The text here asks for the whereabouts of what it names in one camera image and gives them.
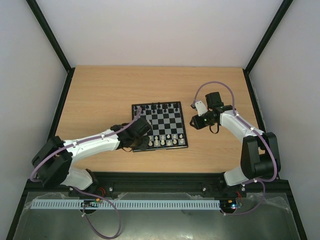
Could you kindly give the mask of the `right black frame post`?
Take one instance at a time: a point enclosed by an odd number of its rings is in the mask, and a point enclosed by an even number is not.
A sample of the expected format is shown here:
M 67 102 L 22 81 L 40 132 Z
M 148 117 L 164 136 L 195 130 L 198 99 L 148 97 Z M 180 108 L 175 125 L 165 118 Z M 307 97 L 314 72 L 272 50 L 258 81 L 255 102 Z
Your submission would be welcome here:
M 293 0 L 283 0 L 276 11 L 272 21 L 270 22 L 269 26 L 267 27 L 262 39 L 260 40 L 257 48 L 255 49 L 252 57 L 250 58 L 246 68 L 244 69 L 244 73 L 249 75 L 250 72 L 253 70 L 254 66 L 256 65 L 258 59 L 260 58 L 261 54 L 263 53 L 264 49 L 266 48 L 267 44 L 271 40 L 273 34 L 275 33 L 276 29 L 278 28 L 279 24 L 281 23 L 282 19 L 284 18 L 285 14 L 289 10 Z

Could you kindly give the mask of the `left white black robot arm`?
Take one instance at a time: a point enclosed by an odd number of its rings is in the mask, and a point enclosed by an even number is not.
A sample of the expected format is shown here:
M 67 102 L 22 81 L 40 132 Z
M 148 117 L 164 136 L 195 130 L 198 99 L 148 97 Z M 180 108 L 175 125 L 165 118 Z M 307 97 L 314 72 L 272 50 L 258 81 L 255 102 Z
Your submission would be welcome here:
M 143 117 L 135 117 L 130 123 L 114 125 L 111 128 L 80 139 L 61 140 L 51 137 L 32 159 L 34 167 L 30 175 L 32 182 L 41 182 L 45 188 L 58 185 L 89 188 L 94 180 L 87 169 L 74 167 L 78 161 L 90 156 L 116 151 L 123 148 L 145 150 L 149 144 L 147 132 L 152 125 Z

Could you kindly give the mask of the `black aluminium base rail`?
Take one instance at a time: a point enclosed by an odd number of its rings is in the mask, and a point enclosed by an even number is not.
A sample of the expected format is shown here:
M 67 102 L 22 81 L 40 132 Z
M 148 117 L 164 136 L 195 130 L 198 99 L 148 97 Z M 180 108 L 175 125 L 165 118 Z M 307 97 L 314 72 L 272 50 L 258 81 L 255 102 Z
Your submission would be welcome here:
M 227 199 L 248 193 L 292 191 L 287 180 L 227 186 L 221 173 L 124 173 L 94 172 L 93 183 L 84 192 L 115 198 L 120 193 L 187 193 L 205 198 Z

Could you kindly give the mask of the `left black frame post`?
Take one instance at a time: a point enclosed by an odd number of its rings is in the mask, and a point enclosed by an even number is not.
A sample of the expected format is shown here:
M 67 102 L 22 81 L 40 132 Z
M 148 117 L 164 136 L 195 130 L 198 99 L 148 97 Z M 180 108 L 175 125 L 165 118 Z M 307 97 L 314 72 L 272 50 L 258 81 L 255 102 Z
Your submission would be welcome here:
M 48 39 L 49 43 L 51 44 L 55 54 L 57 55 L 58 59 L 60 60 L 63 68 L 69 74 L 74 69 L 71 67 L 69 61 L 67 60 L 66 55 L 64 54 L 55 34 L 53 33 L 45 15 L 43 14 L 38 2 L 36 0 L 26 0 L 30 10 L 32 11 L 34 17 L 36 18 L 37 22 L 39 23 L 42 31 L 44 32 L 46 38 Z

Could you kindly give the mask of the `black grey chessboard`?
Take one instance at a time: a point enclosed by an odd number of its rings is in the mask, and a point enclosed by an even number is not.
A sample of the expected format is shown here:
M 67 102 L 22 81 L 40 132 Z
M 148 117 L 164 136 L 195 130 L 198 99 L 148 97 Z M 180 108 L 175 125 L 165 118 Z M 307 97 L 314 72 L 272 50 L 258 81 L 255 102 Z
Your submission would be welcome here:
M 148 146 L 147 151 L 183 149 L 189 146 L 184 123 L 182 105 L 179 101 L 133 104 L 132 117 L 141 108 L 140 116 L 146 119 L 152 129 L 146 134 L 153 146 Z

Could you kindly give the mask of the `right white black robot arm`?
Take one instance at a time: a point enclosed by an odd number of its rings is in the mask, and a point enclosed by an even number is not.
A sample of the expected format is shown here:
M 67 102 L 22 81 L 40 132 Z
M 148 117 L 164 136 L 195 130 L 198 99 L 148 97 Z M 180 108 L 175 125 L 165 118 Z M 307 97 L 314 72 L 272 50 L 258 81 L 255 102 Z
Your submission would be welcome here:
M 192 117 L 190 125 L 197 130 L 214 125 L 224 127 L 242 143 L 240 165 L 224 172 L 218 191 L 229 196 L 239 184 L 272 182 L 281 168 L 276 135 L 244 120 L 233 105 L 224 105 L 218 92 L 207 94 L 205 99 L 206 104 L 196 99 L 191 104 L 197 115 Z

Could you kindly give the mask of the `black frame post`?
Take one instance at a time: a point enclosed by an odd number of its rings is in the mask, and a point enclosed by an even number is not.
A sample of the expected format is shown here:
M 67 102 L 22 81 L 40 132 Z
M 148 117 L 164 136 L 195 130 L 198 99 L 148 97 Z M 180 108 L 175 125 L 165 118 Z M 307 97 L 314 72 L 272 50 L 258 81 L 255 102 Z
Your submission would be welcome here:
M 42 31 L 44 32 L 46 38 L 48 39 L 49 43 L 51 44 L 55 54 L 57 55 L 58 59 L 60 60 L 63 68 L 69 74 L 74 69 L 71 67 L 69 61 L 67 60 L 66 55 L 64 54 L 55 34 L 53 33 L 45 15 L 43 14 L 38 2 L 36 0 L 26 0 L 30 10 L 32 11 L 34 17 L 36 18 L 37 22 L 39 23 Z
M 263 53 L 264 49 L 266 48 L 267 44 L 271 40 L 273 34 L 275 33 L 276 29 L 278 28 L 279 24 L 281 23 L 282 19 L 284 18 L 285 14 L 289 10 L 293 0 L 283 0 L 276 11 L 272 21 L 270 22 L 269 26 L 267 27 L 262 39 L 260 40 L 257 48 L 255 49 L 252 57 L 250 58 L 246 68 L 244 69 L 244 73 L 249 75 L 250 72 L 253 70 L 254 66 L 256 65 L 258 59 L 260 58 L 261 54 Z

